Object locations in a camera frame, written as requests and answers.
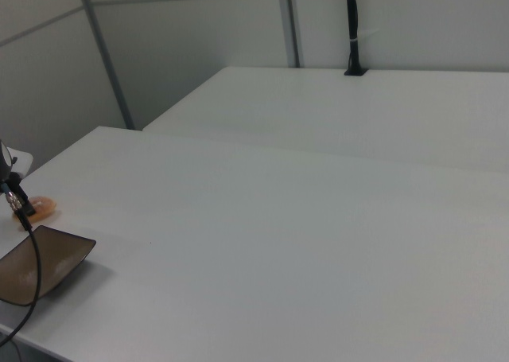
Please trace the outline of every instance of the brown translucent plate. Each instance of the brown translucent plate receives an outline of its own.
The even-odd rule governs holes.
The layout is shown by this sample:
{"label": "brown translucent plate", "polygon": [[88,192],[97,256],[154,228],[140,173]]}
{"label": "brown translucent plate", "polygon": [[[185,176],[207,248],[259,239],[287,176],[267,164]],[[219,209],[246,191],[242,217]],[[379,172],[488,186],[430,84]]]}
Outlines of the brown translucent plate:
{"label": "brown translucent plate", "polygon": [[[87,257],[96,241],[39,226],[33,234],[41,253],[39,298],[60,284]],[[0,300],[19,306],[33,301],[37,263],[29,237],[0,259]]]}

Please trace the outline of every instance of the white table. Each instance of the white table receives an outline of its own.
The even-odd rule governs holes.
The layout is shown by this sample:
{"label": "white table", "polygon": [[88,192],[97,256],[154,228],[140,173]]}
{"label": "white table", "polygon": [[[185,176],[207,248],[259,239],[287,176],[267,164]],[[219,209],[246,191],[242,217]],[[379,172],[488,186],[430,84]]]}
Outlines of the white table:
{"label": "white table", "polygon": [[20,335],[65,359],[509,359],[509,175],[99,128],[23,187],[97,240]]}
{"label": "white table", "polygon": [[144,131],[509,173],[509,73],[225,68]]}

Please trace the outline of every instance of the desk surface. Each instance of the desk surface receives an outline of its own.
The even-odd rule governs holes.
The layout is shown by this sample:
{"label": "desk surface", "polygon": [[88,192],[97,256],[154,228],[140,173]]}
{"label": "desk surface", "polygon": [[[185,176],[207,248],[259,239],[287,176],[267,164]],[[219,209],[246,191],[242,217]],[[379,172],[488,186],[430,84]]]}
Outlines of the desk surface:
{"label": "desk surface", "polygon": [[69,360],[509,359],[509,175],[99,128],[23,187],[97,240],[20,336]]}
{"label": "desk surface", "polygon": [[225,68],[144,131],[509,173],[509,74]]}

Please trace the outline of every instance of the orange object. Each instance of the orange object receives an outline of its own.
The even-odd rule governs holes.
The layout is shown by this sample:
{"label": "orange object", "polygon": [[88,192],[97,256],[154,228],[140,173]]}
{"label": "orange object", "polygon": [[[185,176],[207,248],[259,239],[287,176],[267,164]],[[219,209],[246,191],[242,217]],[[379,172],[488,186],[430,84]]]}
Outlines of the orange object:
{"label": "orange object", "polygon": [[35,210],[35,213],[29,216],[30,223],[41,221],[55,212],[56,202],[48,197],[30,197],[29,202]]}

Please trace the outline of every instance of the white wall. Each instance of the white wall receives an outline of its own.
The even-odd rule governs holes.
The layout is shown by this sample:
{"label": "white wall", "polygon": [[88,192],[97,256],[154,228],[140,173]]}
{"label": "white wall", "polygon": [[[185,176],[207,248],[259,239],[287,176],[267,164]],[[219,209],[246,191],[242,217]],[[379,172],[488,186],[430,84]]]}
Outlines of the white wall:
{"label": "white wall", "polygon": [[81,6],[0,0],[0,138],[33,169],[99,125],[124,127]]}
{"label": "white wall", "polygon": [[[509,71],[508,0],[357,0],[370,68]],[[305,67],[347,66],[346,0],[297,0]]]}
{"label": "white wall", "polygon": [[228,65],[288,66],[279,0],[92,0],[135,126]]}

